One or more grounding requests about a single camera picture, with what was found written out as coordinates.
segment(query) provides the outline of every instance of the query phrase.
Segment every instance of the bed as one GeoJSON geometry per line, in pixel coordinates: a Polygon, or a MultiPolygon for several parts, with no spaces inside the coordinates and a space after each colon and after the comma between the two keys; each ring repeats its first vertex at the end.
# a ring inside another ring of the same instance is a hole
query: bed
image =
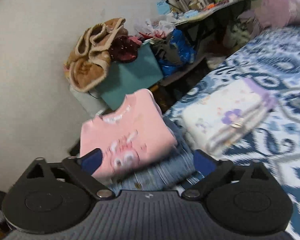
{"type": "Polygon", "coordinates": [[[165,115],[182,127],[181,112],[185,107],[244,77],[253,78],[269,90],[278,104],[257,128],[230,147],[224,157],[240,165],[248,165],[251,160],[265,164],[293,202],[294,212],[287,232],[300,239],[299,26],[265,31],[205,76],[165,115]]]}

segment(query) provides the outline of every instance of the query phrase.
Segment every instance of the cartoon eye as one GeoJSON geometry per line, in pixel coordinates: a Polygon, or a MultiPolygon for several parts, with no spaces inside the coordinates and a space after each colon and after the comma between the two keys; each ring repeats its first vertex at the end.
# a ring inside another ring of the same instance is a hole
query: cartoon eye
{"type": "Polygon", "coordinates": [[[134,159],[134,156],[133,156],[133,155],[127,154],[127,155],[125,155],[125,157],[124,157],[124,162],[125,162],[125,163],[132,163],[133,159],[134,159]]]}
{"type": "Polygon", "coordinates": [[[114,160],[114,166],[115,167],[121,167],[122,166],[122,162],[120,159],[115,159],[114,160]]]}

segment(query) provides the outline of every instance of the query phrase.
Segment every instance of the white folded pajamas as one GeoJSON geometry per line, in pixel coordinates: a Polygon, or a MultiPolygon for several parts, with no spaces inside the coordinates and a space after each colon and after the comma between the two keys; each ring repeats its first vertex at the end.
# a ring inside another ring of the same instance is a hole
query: white folded pajamas
{"type": "Polygon", "coordinates": [[[255,128],[274,105],[267,90],[244,78],[191,104],[182,119],[196,146],[218,157],[255,128]]]}

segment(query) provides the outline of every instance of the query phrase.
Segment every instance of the dark red garment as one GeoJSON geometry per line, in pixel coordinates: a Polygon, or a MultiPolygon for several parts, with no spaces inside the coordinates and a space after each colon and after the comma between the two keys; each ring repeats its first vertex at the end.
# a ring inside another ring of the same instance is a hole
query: dark red garment
{"type": "Polygon", "coordinates": [[[114,61],[129,63],[138,57],[138,48],[140,46],[127,36],[121,36],[114,39],[109,48],[109,54],[114,61]]]}

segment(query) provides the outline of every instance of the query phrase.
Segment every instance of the gray ribbed surface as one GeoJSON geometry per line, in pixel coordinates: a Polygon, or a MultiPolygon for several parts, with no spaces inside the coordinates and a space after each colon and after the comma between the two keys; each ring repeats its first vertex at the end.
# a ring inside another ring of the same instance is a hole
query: gray ribbed surface
{"type": "Polygon", "coordinates": [[[272,237],[247,237],[229,232],[213,222],[199,203],[182,200],[176,191],[123,191],[115,200],[98,202],[91,214],[71,229],[51,235],[30,235],[13,231],[5,240],[246,240],[249,238],[292,239],[284,232],[272,237]]]}

